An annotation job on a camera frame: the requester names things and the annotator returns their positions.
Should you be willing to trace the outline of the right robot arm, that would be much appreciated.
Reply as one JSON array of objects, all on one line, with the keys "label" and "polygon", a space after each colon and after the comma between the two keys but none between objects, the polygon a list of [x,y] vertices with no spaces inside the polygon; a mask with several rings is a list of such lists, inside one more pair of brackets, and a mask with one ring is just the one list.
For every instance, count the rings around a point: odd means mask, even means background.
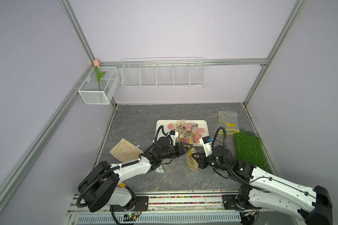
[{"label": "right robot arm", "polygon": [[226,209],[245,211],[265,208],[304,220],[307,225],[331,225],[332,202],[329,191],[299,185],[275,176],[258,166],[237,159],[226,147],[226,139],[215,145],[216,138],[198,139],[203,152],[192,154],[200,169],[211,167],[224,179],[241,184],[234,200],[224,200]]}]

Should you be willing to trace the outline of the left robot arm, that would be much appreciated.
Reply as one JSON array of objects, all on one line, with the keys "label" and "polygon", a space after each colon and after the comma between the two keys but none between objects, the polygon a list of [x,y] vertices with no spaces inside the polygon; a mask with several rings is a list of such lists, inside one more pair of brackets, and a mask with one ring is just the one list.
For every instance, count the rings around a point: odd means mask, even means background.
[{"label": "left robot arm", "polygon": [[117,205],[125,211],[135,209],[139,202],[135,193],[120,184],[135,176],[150,173],[159,168],[165,159],[173,160],[189,152],[193,145],[177,142],[178,133],[171,131],[163,137],[155,136],[152,144],[139,154],[137,159],[109,164],[100,162],[79,184],[76,207],[87,207],[96,212],[105,205]]}]

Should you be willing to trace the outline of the cookie ziploc bag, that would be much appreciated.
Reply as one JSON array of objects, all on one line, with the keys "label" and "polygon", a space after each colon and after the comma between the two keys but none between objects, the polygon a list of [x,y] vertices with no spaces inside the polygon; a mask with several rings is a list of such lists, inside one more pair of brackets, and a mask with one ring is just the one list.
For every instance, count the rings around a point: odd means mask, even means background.
[{"label": "cookie ziploc bag", "polygon": [[226,131],[226,135],[239,133],[238,113],[232,111],[219,111],[217,126],[223,127]]},{"label": "cookie ziploc bag", "polygon": [[197,152],[196,149],[193,147],[186,154],[186,164],[188,168],[193,172],[196,172],[199,169],[198,163],[192,157],[192,155],[196,152]]},{"label": "cookie ziploc bag", "polygon": [[172,164],[163,164],[156,168],[155,172],[157,173],[167,173],[174,171],[174,166]]}]

